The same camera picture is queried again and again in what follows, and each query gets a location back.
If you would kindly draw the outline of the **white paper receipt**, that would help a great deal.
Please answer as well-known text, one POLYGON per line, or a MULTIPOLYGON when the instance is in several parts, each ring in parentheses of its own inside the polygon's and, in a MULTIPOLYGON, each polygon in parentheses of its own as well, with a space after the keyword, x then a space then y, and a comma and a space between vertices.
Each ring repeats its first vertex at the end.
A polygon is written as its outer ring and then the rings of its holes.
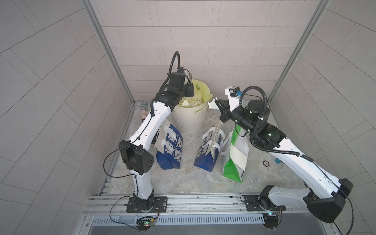
POLYGON ((219 107, 216 104, 217 98, 213 99, 211 102, 208 103, 208 108, 209 109, 215 109, 218 110, 219 107))

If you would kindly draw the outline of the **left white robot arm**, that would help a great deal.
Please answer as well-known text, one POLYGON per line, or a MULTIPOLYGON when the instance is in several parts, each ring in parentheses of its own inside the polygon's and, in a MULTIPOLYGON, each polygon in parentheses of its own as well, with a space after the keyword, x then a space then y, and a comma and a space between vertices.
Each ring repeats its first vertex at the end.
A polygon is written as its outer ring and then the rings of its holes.
POLYGON ((117 150, 134 180, 135 192, 132 202, 143 212, 149 212, 153 208, 154 189, 149 174, 155 159, 149 152, 152 141, 180 100, 193 96, 192 76, 185 74, 185 69, 181 66, 180 53, 176 51, 166 80, 150 102, 150 113, 135 134, 128 141, 123 140, 119 144, 117 150))

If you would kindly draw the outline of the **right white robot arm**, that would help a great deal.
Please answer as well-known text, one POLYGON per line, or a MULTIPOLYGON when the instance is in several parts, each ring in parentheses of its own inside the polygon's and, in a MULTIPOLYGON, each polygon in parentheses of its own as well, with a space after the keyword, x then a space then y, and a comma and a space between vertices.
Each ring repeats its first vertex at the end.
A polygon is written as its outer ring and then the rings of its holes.
POLYGON ((350 201, 353 183, 324 170, 299 150, 285 133, 267 122, 270 109, 263 89, 250 86, 240 91, 239 87, 230 86, 225 94, 227 100, 214 99, 209 103, 211 109, 221 112, 220 120, 223 123, 233 121, 236 131, 245 131, 239 136, 245 137, 247 144, 279 159, 306 184, 305 189, 267 185, 256 203, 265 211, 276 211, 283 206, 308 210, 319 220, 333 223, 350 201))

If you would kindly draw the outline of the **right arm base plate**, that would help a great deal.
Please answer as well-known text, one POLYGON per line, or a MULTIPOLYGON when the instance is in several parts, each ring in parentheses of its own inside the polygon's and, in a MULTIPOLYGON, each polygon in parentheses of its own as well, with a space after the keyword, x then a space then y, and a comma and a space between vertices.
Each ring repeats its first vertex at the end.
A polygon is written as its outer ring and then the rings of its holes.
POLYGON ((285 206, 276 206, 271 200, 259 195, 242 195, 240 200, 246 205, 248 212, 279 212, 285 211, 285 206))

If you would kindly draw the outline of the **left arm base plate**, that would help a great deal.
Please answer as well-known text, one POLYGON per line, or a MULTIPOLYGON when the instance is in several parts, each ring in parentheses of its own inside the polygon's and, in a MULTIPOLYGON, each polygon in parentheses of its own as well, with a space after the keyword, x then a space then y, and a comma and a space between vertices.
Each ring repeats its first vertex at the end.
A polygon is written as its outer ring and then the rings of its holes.
POLYGON ((127 204, 127 213, 152 213, 152 212, 166 212, 167 207, 166 196, 152 196, 149 199, 143 200, 139 197, 132 197, 127 204))

